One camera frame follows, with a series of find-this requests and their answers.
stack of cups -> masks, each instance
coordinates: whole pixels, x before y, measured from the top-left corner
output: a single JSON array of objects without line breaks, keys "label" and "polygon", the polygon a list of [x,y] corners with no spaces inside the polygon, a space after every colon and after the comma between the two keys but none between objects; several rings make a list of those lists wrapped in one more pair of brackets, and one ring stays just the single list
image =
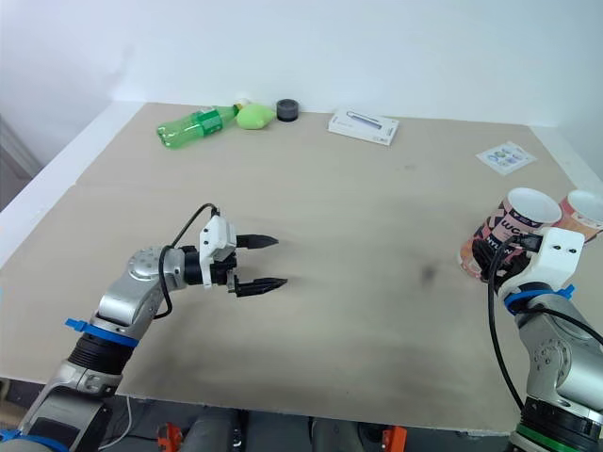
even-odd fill
[{"label": "stack of cups", "polygon": [[[473,256],[476,239],[485,240],[494,252],[512,235],[532,233],[545,226],[577,231],[584,234],[586,241],[593,240],[603,231],[603,198],[588,191],[574,190],[558,205],[540,191],[514,188],[464,243],[459,259],[461,266],[471,276],[480,278],[481,267]],[[518,252],[508,249],[506,259]]]}]

small white card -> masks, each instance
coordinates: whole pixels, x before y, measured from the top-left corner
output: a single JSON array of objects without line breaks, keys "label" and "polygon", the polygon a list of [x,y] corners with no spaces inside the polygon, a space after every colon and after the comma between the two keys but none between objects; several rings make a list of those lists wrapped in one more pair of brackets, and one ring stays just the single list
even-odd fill
[{"label": "small white card", "polygon": [[531,153],[527,153],[510,141],[483,153],[478,153],[476,157],[503,176],[537,160]]}]

bottle cap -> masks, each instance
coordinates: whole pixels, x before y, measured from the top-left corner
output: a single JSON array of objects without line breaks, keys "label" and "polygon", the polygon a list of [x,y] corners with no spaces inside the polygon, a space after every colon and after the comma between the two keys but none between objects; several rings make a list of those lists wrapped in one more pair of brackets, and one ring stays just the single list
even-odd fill
[{"label": "bottle cap", "polygon": [[300,105],[293,99],[282,99],[276,103],[276,117],[279,121],[292,122],[300,114]]}]

white wall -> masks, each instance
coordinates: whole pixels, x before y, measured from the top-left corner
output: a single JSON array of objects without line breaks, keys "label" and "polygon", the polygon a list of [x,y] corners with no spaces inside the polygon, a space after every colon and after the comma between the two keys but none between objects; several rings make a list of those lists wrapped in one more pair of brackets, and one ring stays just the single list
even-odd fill
[{"label": "white wall", "polygon": [[560,125],[603,175],[599,0],[4,0],[0,111],[47,162],[111,98]]}]

wooden table surface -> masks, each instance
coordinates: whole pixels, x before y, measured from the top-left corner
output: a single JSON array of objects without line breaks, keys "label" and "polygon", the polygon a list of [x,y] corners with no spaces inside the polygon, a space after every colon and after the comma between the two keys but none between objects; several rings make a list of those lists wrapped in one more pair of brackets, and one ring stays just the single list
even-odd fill
[{"label": "wooden table surface", "polygon": [[[515,186],[560,200],[573,186],[529,128],[402,119],[391,147],[326,131],[302,114],[260,131],[229,127],[167,150],[155,128],[193,110],[146,105],[46,215],[0,273],[0,374],[46,381],[140,248],[170,242],[214,202],[240,234],[278,246],[239,253],[241,279],[288,278],[236,299],[174,293],[125,369],[121,393],[406,426],[506,431],[518,420],[486,324],[485,285],[461,244]],[[502,177],[475,154],[513,141],[538,157]],[[200,220],[183,244],[197,244]],[[575,301],[603,326],[584,251]],[[498,308],[519,388],[528,356]]]}]

